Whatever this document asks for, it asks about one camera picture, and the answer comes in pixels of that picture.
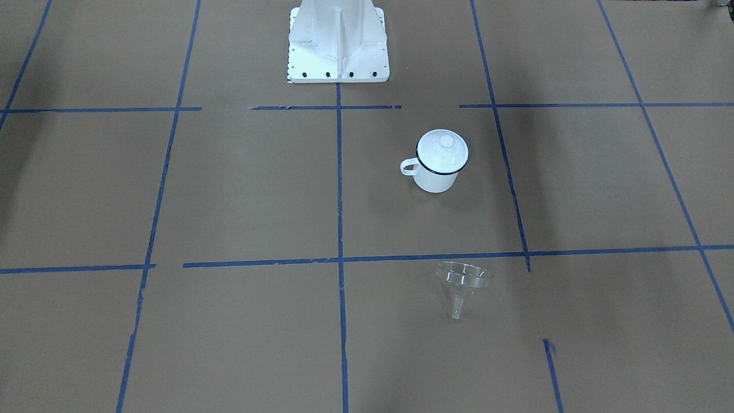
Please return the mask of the white enamel mug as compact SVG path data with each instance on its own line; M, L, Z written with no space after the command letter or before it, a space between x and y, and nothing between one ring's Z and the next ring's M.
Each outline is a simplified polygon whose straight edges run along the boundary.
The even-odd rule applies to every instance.
M460 173L447 176L432 173L422 167L416 154L414 157L401 162L400 172L404 176L411 176L420 189L429 193L443 193L447 191L454 184L454 181Z

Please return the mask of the white enamel mug lid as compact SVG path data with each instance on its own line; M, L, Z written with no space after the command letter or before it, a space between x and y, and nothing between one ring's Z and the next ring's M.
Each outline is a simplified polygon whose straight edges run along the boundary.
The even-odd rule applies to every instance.
M444 176L460 172L469 159L466 141L448 129L433 129L425 133L417 141L415 154L422 167Z

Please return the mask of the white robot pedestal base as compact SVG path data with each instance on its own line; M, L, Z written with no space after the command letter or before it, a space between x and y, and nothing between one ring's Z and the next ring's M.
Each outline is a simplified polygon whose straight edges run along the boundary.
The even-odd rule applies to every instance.
M386 82L390 74L385 13L374 2L302 1L290 10L288 82Z

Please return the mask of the clear glass funnel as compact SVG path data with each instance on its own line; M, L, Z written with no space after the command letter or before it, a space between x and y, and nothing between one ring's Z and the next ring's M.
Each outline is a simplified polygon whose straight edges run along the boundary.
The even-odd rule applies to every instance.
M472 264L455 261L438 261L435 274L451 296L450 317L461 319L467 298L475 291L488 288L494 274L490 270Z

